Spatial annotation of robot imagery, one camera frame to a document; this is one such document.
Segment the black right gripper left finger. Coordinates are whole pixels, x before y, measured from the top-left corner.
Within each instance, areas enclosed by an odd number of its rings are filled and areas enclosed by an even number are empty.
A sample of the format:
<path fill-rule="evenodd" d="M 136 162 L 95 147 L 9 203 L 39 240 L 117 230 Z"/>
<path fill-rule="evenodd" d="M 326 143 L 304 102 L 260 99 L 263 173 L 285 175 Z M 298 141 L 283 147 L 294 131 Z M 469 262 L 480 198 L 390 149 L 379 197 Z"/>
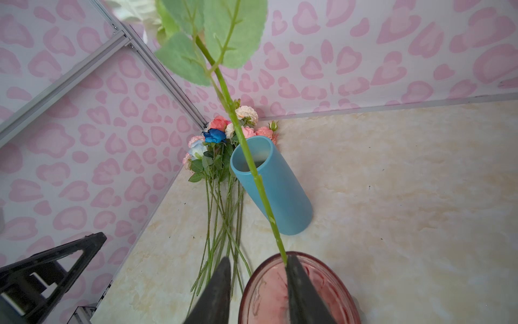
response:
<path fill-rule="evenodd" d="M 224 257 L 184 324 L 228 324 L 230 302 L 231 263 Z"/>

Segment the cream white rose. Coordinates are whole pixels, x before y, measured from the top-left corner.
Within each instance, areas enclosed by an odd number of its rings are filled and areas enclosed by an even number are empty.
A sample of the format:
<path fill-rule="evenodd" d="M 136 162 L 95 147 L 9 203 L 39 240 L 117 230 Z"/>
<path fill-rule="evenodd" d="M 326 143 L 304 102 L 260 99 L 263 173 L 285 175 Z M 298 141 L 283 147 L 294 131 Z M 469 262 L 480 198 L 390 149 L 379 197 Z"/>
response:
<path fill-rule="evenodd" d="M 108 1 L 121 22 L 141 24 L 161 45 L 156 58 L 175 75 L 212 86 L 235 127 L 284 264 L 288 263 L 271 204 L 253 161 L 221 67 L 238 69 L 259 47 L 267 1 Z"/>

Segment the pale blue white rose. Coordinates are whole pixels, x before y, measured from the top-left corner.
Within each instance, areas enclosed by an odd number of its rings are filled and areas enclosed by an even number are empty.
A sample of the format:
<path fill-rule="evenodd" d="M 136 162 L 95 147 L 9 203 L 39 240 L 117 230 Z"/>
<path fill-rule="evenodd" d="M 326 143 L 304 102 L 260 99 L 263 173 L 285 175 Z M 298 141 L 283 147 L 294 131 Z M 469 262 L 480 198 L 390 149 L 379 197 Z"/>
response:
<path fill-rule="evenodd" d="M 220 144 L 205 143 L 201 139 L 193 142 L 190 147 L 188 166 L 192 175 L 189 181 L 205 184 L 206 197 L 202 202 L 206 203 L 207 211 L 205 245 L 199 273 L 191 288 L 193 296 L 198 296 L 209 283 L 222 257 L 224 231 L 221 229 L 223 208 L 219 183 L 223 171 L 221 153 Z"/>

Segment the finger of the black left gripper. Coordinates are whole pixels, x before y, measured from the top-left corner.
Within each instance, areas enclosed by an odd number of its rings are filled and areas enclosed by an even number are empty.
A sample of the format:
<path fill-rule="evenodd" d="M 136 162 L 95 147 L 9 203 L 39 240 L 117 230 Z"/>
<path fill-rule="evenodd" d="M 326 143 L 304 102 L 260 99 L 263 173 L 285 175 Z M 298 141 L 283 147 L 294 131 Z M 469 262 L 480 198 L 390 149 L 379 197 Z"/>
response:
<path fill-rule="evenodd" d="M 43 323 L 107 241 L 99 232 L 1 268 L 1 322 Z"/>

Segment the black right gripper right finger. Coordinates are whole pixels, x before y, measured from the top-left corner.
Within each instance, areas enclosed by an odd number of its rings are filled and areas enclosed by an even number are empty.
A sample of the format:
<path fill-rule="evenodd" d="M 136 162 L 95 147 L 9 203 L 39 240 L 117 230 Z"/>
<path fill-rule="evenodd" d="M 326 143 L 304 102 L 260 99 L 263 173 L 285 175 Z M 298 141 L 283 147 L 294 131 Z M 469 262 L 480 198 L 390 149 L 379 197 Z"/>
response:
<path fill-rule="evenodd" d="M 290 323 L 332 323 L 333 316 L 318 295 L 305 269 L 295 255 L 287 257 L 285 267 Z"/>

